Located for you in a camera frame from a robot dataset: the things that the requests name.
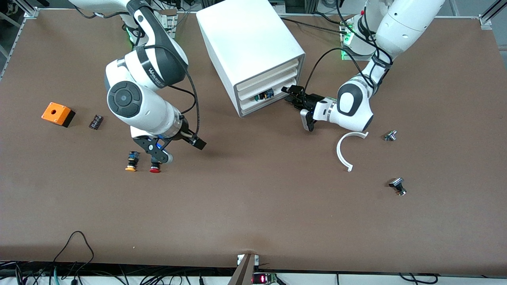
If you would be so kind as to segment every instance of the metal frame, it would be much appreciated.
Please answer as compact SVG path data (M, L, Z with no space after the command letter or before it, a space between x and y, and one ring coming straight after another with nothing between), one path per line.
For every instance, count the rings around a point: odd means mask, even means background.
M232 274L228 285L251 285L255 264L255 254L245 254L238 268L236 268L234 274Z
M13 19L11 19L11 17L7 16L6 14L0 12L0 19L4 19L6 21L8 21L9 23L11 23L13 26L16 26L16 27L20 27L21 25L18 24L18 22L14 21Z
M459 16L458 4L456 0L449 0L449 5L451 6L451 12L453 16Z
M39 14L39 9L32 6L26 0L13 0L23 11L25 11L25 18L36 18Z
M479 15L481 28L483 30L491 30L491 19L498 15L506 6L507 0L497 0L484 13Z
M14 48L16 47L16 44L18 43L19 36L21 35L21 31L23 30L23 27L25 26L26 18L23 19L23 22L21 23L19 27L18 34L16 35L16 38L14 39L14 43L12 44L11 51L7 55L7 60L2 68L2 73L0 73L0 81L2 80L2 77L4 77L5 70L7 68L7 64L9 64L9 61L11 60L12 53L14 52Z

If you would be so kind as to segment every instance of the electronic device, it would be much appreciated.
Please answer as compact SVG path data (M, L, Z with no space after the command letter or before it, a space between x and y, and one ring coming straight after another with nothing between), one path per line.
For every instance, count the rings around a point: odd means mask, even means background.
M197 12L218 73L240 117L287 96L305 52L268 0L225 0Z
M300 110L303 127L312 131L316 121L328 121L352 131L366 130L373 119L370 98L377 93L394 59L416 42L443 3L444 0L367 1L364 10L352 18L352 27L345 24L351 30L351 39L344 44L356 54L371 55L368 65L340 86L336 99L322 99L315 94L307 97L306 90L296 85L285 89L289 94L286 100Z

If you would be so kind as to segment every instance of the cable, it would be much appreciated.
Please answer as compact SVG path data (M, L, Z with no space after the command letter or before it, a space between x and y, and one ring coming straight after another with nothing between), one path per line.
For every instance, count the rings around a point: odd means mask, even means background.
M201 119L200 119L200 114L199 114L199 99L197 97L197 90L195 90L195 85L194 85L194 82L192 81L192 77L190 76L189 71L185 67L185 64L182 62L182 59L179 56L177 56L173 51L171 51L167 47L164 47L161 45L145 46L144 48L145 49L154 49L154 48L164 49L165 51L169 52L174 57L174 59L176 59L176 61L178 61L178 63L182 66L183 70L185 71L185 74L187 75L187 78L189 79L190 85L192 86L192 91L194 92L195 108L196 108L196 113L197 113L197 126L195 128L195 134L197 135L199 133L199 127L201 124L201 122L200 122Z
M185 11L185 14L183 15L182 19L181 20L178 20L178 23L176 23L176 25L174 25L174 27L171 28L171 30L173 29L176 29L176 27L178 27L178 25L183 22L183 20L185 20L185 18L188 16L188 14L190 13L190 11L193 9L194 7L190 6L190 8L188 9L188 11L186 11L183 7L182 7L182 10Z
M179 90L179 91L181 91L181 92L188 93L188 94L192 95L192 97L194 98L194 103L192 104L192 106L191 106L190 108L186 109L185 111L183 111L183 112L182 112L182 115L183 115L183 114L185 114L185 113L187 113L188 111L190 111L190 110L192 110L192 109L194 108L195 103L196 103L196 100L195 100L195 95L194 95L192 92L190 92L190 91L188 91L188 90L185 90L185 89L183 89L183 88L180 88L180 87L173 86L173 85L169 85L168 87L171 87L171 88L173 88L173 89Z
M418 285L419 283L432 285L432 284L435 284L439 281L439 277L437 275L434 275L435 281L432 281L432 282L417 280L412 273L409 273L409 275L412 277L412 279L408 279L408 278L404 277L403 274L401 274L401 273L398 273L398 275L400 275L400 277L403 278L403 280L408 281L408 282L413 282L413 283L415 283L415 285Z
M122 274L123 274L123 277L125 278L125 282L127 282L127 285L130 285L129 282L128 282L128 278L127 278L127 275L125 275L125 272L123 271L123 268L120 264L118 264L118 267L120 268L120 270L122 271Z
M365 17L365 25L366 25L366 29L368 30L368 40L371 38L372 41L373 41L373 45L375 46L375 50L377 51L377 57L380 56L380 52L379 52L379 47L377 45L377 40L373 37L372 33L370 32L370 27L368 26L368 18L366 17L366 6L364 7L364 17ZM368 75L368 78L370 79L370 83L373 84L373 94L375 94L375 92L377 91L378 89L378 84L375 83L375 81L373 81L372 79L372 72L373 72L373 69L377 66L377 64L374 62L373 63L373 67L370 69L370 74Z
M289 22L293 22L293 23L296 23L296 24L301 24L301 25L309 26L309 27L312 27L312 28L317 28L317 29L337 32L337 33L341 33L341 34L347 34L347 32L345 32L345 31L339 31L339 30L333 30L333 29L324 28L324 27L320 27L320 26L315 26L315 25L312 25L312 24L308 24L308 23L303 23L303 22L300 22L300 21L292 20L292 19L289 19L289 18L280 18L280 19L285 20L285 21L289 21Z
M116 13L112 13L112 14L110 14L110 15L104 15L104 14L102 14L102 13L93 13L93 15L92 15L92 16L87 16L87 15L85 15L85 14L81 11L81 9L79 9L79 7L78 7L78 6L74 5L74 8L76 9L76 11L78 11L78 12L79 12L79 14L81 14L81 16L83 16L83 17L85 17L85 18L87 18L87 19L93 19L93 18L95 18L95 17L97 17L97 16L98 16L98 17L100 17L100 18L109 19L109 18L112 18L112 17L114 17L114 16L118 16L118 15L130 15L130 14L129 14L129 13L127 13L127 12L116 12Z
M187 134L185 132L179 132L179 133L182 134L182 136L186 136L186 137L192 138L191 134Z
M347 25L347 22L345 21L345 19L342 16L342 13L340 12L340 5L338 4L338 0L335 0L335 6L336 6L336 10L338 12L338 16L340 17L340 20L345 24L345 27L347 27L347 29L349 29L349 31L351 33L353 33L356 37L360 38L363 42L367 43L368 45L370 45L374 48L378 48L378 47L375 47L375 45L373 45L372 43L370 43L370 41L367 41L367 40L363 39L362 37L360 37L351 27L349 27L349 25ZM391 56L381 48L378 48L378 50L383 52L387 56L387 58L389 58L389 61L390 61L389 64L392 64Z
M201 270L199 270L199 285L204 285L204 279L202 279Z
M53 278L55 278L55 284L60 285L60 282L58 281L58 275L56 274L56 267L53 268L53 274L54 274Z
M278 278L278 276L276 277L276 282L278 283L278 285L287 285L285 282L283 282L282 279Z
M97 16L99 16L100 18L104 18L104 19L109 19L109 18L113 18L114 16L118 16L118 15L130 15L129 13L127 12L116 12L116 13L112 13L110 15L104 15L104 14L101 14L101 13L95 13Z
M332 49L330 49L330 50L326 51L326 52L325 52L325 53L324 53L324 54L323 54L323 55L322 55L322 56L318 59L318 61L315 63L315 65L313 66L312 72L310 72L310 76L308 76L308 80L306 81L306 84L305 84L305 90L306 90L306 88L308 87L308 83L310 82L310 79L312 78L313 72L315 71L315 68L317 67L318 63L319 63L319 62L320 62L320 61L321 61L321 60L322 60L322 59L323 59L323 58L324 58L324 57L325 57L328 53L330 53L330 52L332 52L332 51L335 51L335 50L341 50L341 51L344 51L344 52L345 52L345 53L346 53L346 54L350 57L350 59L352 60L352 62L354 63L355 67L357 68L357 70L359 71L359 73L361 74L361 76L363 77L363 79L366 81L366 83L367 83L370 87L372 87L372 88L373 88L373 86L371 86L371 85L370 85L370 82L366 79L365 75L363 74L363 71L361 70L361 68L359 67L359 65L358 65L358 64L357 64L357 62L355 61L355 59L352 57L352 55L351 55L348 51L346 51L346 50L344 50L344 49L342 49L342 48L332 48Z
M14 268L14 274L16 275L16 282L18 283L18 285L23 285L23 272L21 272L21 268L19 268L17 262L16 268Z
M188 282L188 283L189 283L189 285L190 285L190 280L189 280L189 277L187 276L187 273L186 273L186 272L184 272L184 274L185 274L185 278L187 279L187 282Z
M97 15L95 15L95 14L93 14L92 16L86 16L85 14L83 14L83 12L81 12L81 10L76 5L74 5L74 8L76 9L76 11L79 12L79 14L81 14L81 16L83 16L87 19L93 19L93 18L97 17Z
M90 246L90 244L88 244L88 240L86 239L86 236L85 234L82 232L82 231L75 231L73 232L72 234L70 234L70 237L68 237L68 240L67 240L67 243L65 244L65 246L62 248L62 250L60 250L60 252L55 256L55 258L53 259L53 264L56 262L56 259L60 256L60 254L67 248L67 245L68 243L70 242L70 240L72 239L72 237L74 236L74 234L76 233L79 233L83 236L83 239L85 240L85 244L86 246L88 247L88 249L90 250L90 252L92 253L92 257L90 258L90 260L88 262L86 262L85 264L81 265L77 270L76 272L74 273L74 279L76 278L79 270L81 270L84 266L86 266L87 264L89 264L90 262L92 262L93 258L95 257L95 253L93 252L93 249L92 247Z
M337 24L337 25L340 25L340 24L341 24L341 22L333 21L333 20L331 20L328 16L326 16L324 13L321 13L321 12L319 12L319 11L315 11L315 12L313 12L312 14L317 14L317 15L320 15L320 16L322 16L322 18L324 18L325 20L327 20L327 21L328 21L328 22L330 22L330 23Z

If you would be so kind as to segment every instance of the white floor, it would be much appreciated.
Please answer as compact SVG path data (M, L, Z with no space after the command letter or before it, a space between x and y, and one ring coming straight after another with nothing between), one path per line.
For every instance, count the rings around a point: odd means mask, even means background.
M280 273L277 276L287 285L411 285L397 275L356 275L356 274L340 274L339 282L335 274L306 274L306 273ZM141 283L144 276L128 277L129 284L137 285ZM434 277L417 277L422 281L433 281ZM82 277L83 285L122 285L113 277ZM205 285L227 285L230 277L203 277ZM65 280L58 280L60 285L70 285L71 277ZM198 285L199 277L189 276L190 285ZM169 285L170 277L164 279L164 284ZM175 277L170 285L189 285L183 277ZM40 285L48 285L49 278L39 278ZM29 280L26 285L32 285L33 279ZM10 277L0 280L0 285L17 285L16 278ZM439 277L437 285L507 285L507 279L493 278L463 278L463 277Z

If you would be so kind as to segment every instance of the brown table surface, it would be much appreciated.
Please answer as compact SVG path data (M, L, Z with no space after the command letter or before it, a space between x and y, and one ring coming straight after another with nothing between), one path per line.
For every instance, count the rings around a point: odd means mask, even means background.
M125 171L140 148L103 86L106 64L130 49L120 26L65 10L27 21L0 83L0 260L50 261L81 230L95 262L223 267L253 251L273 269L507 275L507 73L477 20L437 19L396 60L371 100L370 134L343 142L352 172L336 156L347 133L337 125L306 132L285 101L239 118L195 15L176 40L208 145L176 141L162 173L148 172L145 153L138 172ZM307 53L304 82L338 38L287 26ZM308 91L335 96L355 73L330 54ZM191 103L159 94L180 110ZM76 111L69 128L41 119L51 101ZM98 131L95 114L105 115ZM393 129L398 140L385 142ZM399 176L404 197L387 186ZM88 258L76 238L59 260Z

